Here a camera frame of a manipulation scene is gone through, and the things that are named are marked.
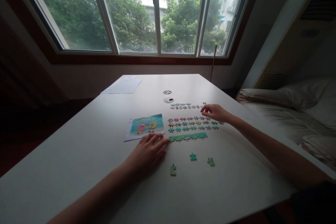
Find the spongebob cartoon picture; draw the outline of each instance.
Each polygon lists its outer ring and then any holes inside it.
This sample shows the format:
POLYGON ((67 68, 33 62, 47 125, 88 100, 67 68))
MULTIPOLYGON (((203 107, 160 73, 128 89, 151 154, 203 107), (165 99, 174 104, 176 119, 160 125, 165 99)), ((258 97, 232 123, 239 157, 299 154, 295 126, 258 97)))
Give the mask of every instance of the spongebob cartoon picture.
POLYGON ((157 124, 158 124, 157 122, 151 122, 150 125, 149 125, 149 132, 154 132, 157 124))
POLYGON ((164 133, 162 114, 133 119, 126 133, 126 141, 141 138, 148 133, 164 133))

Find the person's left hand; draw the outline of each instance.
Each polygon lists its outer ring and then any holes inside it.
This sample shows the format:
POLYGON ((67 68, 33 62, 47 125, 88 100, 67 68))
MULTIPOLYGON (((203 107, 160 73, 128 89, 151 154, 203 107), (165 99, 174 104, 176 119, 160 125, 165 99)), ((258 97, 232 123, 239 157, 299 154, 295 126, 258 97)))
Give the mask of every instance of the person's left hand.
POLYGON ((161 133, 143 136, 122 166, 134 175, 152 172, 166 154, 161 148, 170 142, 168 138, 158 141, 162 137, 161 133))

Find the table surface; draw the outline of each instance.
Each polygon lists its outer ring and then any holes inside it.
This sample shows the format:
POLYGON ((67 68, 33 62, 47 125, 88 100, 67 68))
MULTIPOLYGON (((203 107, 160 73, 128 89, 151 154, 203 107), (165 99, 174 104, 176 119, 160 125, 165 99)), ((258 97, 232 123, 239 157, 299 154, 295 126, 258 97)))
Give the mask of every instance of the table surface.
MULTIPOLYGON (((162 113, 201 116, 200 109, 170 109, 163 101, 218 103, 275 138, 281 136, 198 74, 139 75, 133 94, 101 94, 0 179, 0 223, 45 223, 122 163, 139 140, 123 142, 130 118, 162 113)), ((290 197, 296 189, 229 124, 208 138, 173 142, 159 169, 131 188, 103 223, 228 223, 290 197), (190 161, 189 155, 197 155, 190 161), (210 167, 207 158, 213 158, 210 167), (177 176, 170 176, 170 166, 177 176)))

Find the green foliage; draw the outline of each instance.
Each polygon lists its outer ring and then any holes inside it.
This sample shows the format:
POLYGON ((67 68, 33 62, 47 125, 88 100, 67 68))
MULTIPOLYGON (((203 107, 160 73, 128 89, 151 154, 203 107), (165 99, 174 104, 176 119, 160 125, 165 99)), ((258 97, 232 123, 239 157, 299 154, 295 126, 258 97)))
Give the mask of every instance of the green foliage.
MULTIPOLYGON (((157 51, 155 27, 145 6, 136 0, 105 0, 119 50, 157 51)), ((70 49, 110 50, 96 0, 44 0, 70 49)), ((201 0, 167 0, 161 20, 163 52, 193 53, 201 0)), ((203 51, 213 53, 225 42, 219 23, 220 0, 211 0, 203 51)))
MULTIPOLYGON (((201 0, 167 0, 167 11, 161 20, 163 52, 194 52, 200 2, 201 0)), ((203 39, 205 53, 213 53, 216 44, 219 48, 225 42, 225 32, 214 30, 219 23, 220 8, 220 0, 210 0, 203 39)))
POLYGON ((155 28, 145 6, 136 0, 105 0, 119 50, 157 51, 155 28))

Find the finger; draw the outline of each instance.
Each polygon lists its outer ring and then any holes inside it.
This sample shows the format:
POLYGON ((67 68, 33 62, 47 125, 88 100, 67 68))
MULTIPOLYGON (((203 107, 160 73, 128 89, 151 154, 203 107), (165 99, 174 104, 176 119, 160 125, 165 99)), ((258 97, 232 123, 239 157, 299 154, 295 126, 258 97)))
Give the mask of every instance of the finger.
POLYGON ((207 112, 202 112, 202 116, 207 116, 207 117, 210 117, 210 118, 211 118, 211 114, 210 114, 210 113, 207 113, 207 112))
POLYGON ((201 109, 201 112, 203 112, 203 111, 206 110, 206 109, 209 109, 209 108, 210 108, 209 106, 210 106, 209 104, 204 105, 203 108, 201 109))
POLYGON ((142 143, 144 142, 145 139, 146 139, 146 136, 143 136, 143 137, 141 138, 141 140, 139 141, 138 144, 142 144, 142 143))
POLYGON ((150 134, 148 134, 148 135, 146 136, 146 138, 145 138, 145 143, 146 143, 146 142, 149 142, 149 140, 150 140, 154 135, 155 135, 154 133, 150 133, 150 134))
POLYGON ((162 139, 161 141, 157 142, 155 145, 154 145, 154 149, 156 152, 158 152, 159 150, 161 150, 161 148, 163 146, 165 146, 166 144, 168 144, 170 142, 169 138, 166 138, 166 139, 162 139))
POLYGON ((149 145, 150 145, 150 144, 154 145, 155 142, 156 142, 156 140, 159 139, 159 138, 161 138, 161 137, 163 137, 163 135, 162 135, 161 133, 157 133, 157 134, 155 134, 155 135, 149 140, 148 144, 149 144, 149 145))
POLYGON ((162 159, 164 158, 166 153, 167 152, 165 150, 162 150, 156 155, 156 157, 154 158, 153 163, 152 163, 154 169, 160 164, 160 162, 162 161, 162 159))

